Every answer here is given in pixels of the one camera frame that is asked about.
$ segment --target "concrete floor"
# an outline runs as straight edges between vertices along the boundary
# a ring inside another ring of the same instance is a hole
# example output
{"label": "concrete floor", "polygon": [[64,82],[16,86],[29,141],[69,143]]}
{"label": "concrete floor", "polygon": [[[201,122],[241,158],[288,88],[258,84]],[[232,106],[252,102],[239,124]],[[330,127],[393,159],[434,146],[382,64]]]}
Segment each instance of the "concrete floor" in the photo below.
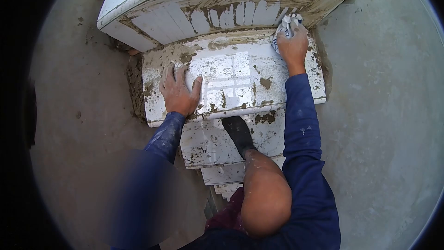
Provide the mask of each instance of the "concrete floor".
{"label": "concrete floor", "polygon": [[[130,114],[128,56],[111,50],[95,27],[102,2],[57,0],[31,68],[38,112],[32,164],[75,249],[108,248],[78,215],[82,169],[97,156],[141,149],[154,132]],[[317,106],[323,172],[336,197],[341,248],[407,249],[444,186],[440,34],[421,0],[346,0],[318,31],[330,69],[328,101]],[[195,183],[196,205],[162,249],[203,232],[208,190],[195,171],[181,170]]]}
{"label": "concrete floor", "polygon": [[[109,248],[82,225],[82,170],[95,157],[142,149],[155,131],[130,113],[125,74],[129,55],[110,49],[108,37],[97,30],[102,3],[57,0],[43,25],[31,68],[37,97],[32,165],[46,205],[75,249]],[[186,228],[165,241],[162,249],[177,249],[194,240],[203,234],[206,221],[209,191],[202,177],[186,170],[181,160],[175,165],[194,183],[195,203],[187,210]]]}

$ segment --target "maroon pants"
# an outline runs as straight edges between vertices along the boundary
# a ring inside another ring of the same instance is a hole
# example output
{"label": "maroon pants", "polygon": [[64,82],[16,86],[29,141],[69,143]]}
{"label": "maroon pants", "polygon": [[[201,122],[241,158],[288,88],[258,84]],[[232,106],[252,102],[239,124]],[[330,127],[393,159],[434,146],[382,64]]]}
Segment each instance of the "maroon pants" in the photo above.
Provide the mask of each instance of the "maroon pants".
{"label": "maroon pants", "polygon": [[226,228],[245,233],[241,218],[242,202],[244,202],[244,188],[239,187],[231,196],[227,206],[207,220],[205,231],[211,228]]}

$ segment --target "stair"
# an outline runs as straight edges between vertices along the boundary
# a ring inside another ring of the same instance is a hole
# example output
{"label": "stair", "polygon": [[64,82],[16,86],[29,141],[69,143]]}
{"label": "stair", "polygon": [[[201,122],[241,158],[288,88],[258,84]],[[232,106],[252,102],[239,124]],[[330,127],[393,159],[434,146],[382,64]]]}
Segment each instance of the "stair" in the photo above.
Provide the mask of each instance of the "stair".
{"label": "stair", "polygon": [[[221,118],[239,115],[255,146],[282,166],[285,158],[286,64],[270,46],[285,14],[297,12],[315,26],[344,0],[105,0],[97,27],[143,52],[147,122],[167,112],[158,90],[164,67],[189,65],[186,85],[203,77],[202,97],[187,120],[181,150],[188,169],[200,169],[206,185],[229,199],[242,186],[245,161]],[[309,31],[305,68],[315,104],[326,100],[318,47]]]}

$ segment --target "rag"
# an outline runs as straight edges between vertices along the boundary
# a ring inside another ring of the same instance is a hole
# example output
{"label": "rag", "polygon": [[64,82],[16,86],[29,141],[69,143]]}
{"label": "rag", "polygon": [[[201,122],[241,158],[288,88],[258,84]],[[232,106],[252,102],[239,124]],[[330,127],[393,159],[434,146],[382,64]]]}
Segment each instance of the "rag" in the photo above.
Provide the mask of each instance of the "rag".
{"label": "rag", "polygon": [[282,21],[277,27],[276,32],[273,36],[273,40],[271,41],[271,46],[274,48],[274,50],[277,53],[279,53],[278,44],[276,43],[276,40],[278,38],[278,33],[280,31],[284,31],[285,37],[287,37],[287,39],[293,37],[294,35],[290,27],[290,22],[294,22],[296,26],[298,26],[300,23],[302,23],[302,16],[300,14],[293,13],[293,14],[287,14],[282,18]]}

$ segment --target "black shoe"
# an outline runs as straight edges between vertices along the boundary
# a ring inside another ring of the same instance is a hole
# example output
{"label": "black shoe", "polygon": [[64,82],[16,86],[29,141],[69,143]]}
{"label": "black shoe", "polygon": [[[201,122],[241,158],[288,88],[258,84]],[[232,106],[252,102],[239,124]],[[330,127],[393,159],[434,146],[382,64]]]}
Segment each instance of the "black shoe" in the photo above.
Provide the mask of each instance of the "black shoe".
{"label": "black shoe", "polygon": [[224,118],[222,119],[222,125],[228,132],[231,140],[233,140],[237,150],[239,151],[243,159],[245,159],[245,152],[247,152],[247,150],[258,150],[253,145],[253,139],[251,138],[250,130],[241,117],[234,116]]}

